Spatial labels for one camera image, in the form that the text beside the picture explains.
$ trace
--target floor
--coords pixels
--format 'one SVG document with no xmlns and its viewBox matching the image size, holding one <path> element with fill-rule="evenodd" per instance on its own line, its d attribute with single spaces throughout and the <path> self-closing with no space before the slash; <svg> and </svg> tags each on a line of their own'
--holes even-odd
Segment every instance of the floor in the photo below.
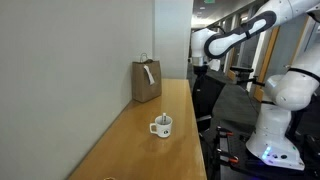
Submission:
<svg viewBox="0 0 320 180">
<path fill-rule="evenodd" d="M 219 120 L 225 119 L 229 121 L 241 122 L 248 125 L 255 125 L 260 109 L 260 103 L 253 98 L 250 98 L 245 90 L 240 86 L 234 85 L 228 77 L 224 76 L 223 72 L 216 72 L 209 70 L 208 76 L 218 79 L 226 83 L 223 91 L 221 92 L 219 99 L 217 100 L 215 107 L 213 108 L 214 118 L 211 122 L 210 130 L 203 133 L 204 138 L 212 145 L 215 137 L 215 127 L 218 125 Z M 187 78 L 190 82 L 190 88 L 192 90 L 193 84 L 196 79 L 196 75 L 193 73 L 193 67 L 191 64 L 188 66 Z M 320 96 L 316 98 L 315 103 L 309 107 L 309 111 L 305 113 L 302 121 L 299 125 L 298 132 L 301 134 L 312 134 L 320 137 Z M 203 149 L 204 159 L 208 156 L 208 144 L 201 144 Z M 210 164 L 207 166 L 207 177 L 208 179 L 219 179 L 214 178 L 217 174 L 213 174 L 212 167 Z"/>
</svg>

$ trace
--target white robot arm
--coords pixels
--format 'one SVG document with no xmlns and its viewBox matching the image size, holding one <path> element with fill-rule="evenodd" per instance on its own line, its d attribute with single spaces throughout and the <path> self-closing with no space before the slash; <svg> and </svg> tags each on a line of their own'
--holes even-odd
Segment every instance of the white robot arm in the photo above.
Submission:
<svg viewBox="0 0 320 180">
<path fill-rule="evenodd" d="M 221 58 L 236 44 L 303 13 L 313 15 L 311 17 L 316 20 L 313 12 L 320 9 L 319 3 L 320 0 L 270 0 L 247 23 L 226 34 L 217 34 L 207 29 L 203 32 L 197 31 L 201 35 L 192 35 L 191 48 L 198 47 L 192 49 L 192 57 L 205 59 L 206 55 L 209 58 Z M 246 147 L 270 166 L 304 170 L 305 165 L 300 154 L 294 144 L 285 137 L 285 132 L 291 121 L 291 111 L 305 108 L 319 87 L 318 57 L 320 44 L 298 59 L 285 75 L 271 76 L 265 83 L 263 100 L 269 103 L 261 105 L 256 130 L 247 141 Z"/>
</svg>

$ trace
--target mug handle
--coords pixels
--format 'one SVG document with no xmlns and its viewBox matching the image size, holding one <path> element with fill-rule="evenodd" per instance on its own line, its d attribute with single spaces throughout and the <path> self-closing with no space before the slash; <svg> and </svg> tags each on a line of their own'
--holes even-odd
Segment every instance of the mug handle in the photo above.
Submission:
<svg viewBox="0 0 320 180">
<path fill-rule="evenodd" d="M 157 134 L 157 131 L 153 131 L 152 130 L 152 126 L 156 126 L 157 127 L 157 124 L 156 123 L 150 123 L 150 133 L 152 133 L 152 134 Z"/>
</svg>

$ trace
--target paper bag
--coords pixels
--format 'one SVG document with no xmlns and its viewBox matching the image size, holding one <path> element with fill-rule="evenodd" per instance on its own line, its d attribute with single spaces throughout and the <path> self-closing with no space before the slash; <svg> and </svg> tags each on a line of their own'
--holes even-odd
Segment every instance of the paper bag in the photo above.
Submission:
<svg viewBox="0 0 320 180">
<path fill-rule="evenodd" d="M 132 98 L 146 102 L 161 95 L 160 62 L 147 58 L 143 53 L 140 62 L 132 63 Z"/>
</svg>

